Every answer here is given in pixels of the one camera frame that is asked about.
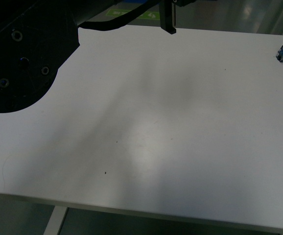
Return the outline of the black gripper finger seen afar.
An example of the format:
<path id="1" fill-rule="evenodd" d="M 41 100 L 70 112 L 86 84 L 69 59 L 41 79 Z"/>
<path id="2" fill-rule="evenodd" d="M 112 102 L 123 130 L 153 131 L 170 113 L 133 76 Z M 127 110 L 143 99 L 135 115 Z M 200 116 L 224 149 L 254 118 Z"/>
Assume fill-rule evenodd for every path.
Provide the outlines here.
<path id="1" fill-rule="evenodd" d="M 162 0 L 159 3 L 160 27 L 169 34 L 175 34 L 176 28 L 173 26 L 172 2 Z"/>

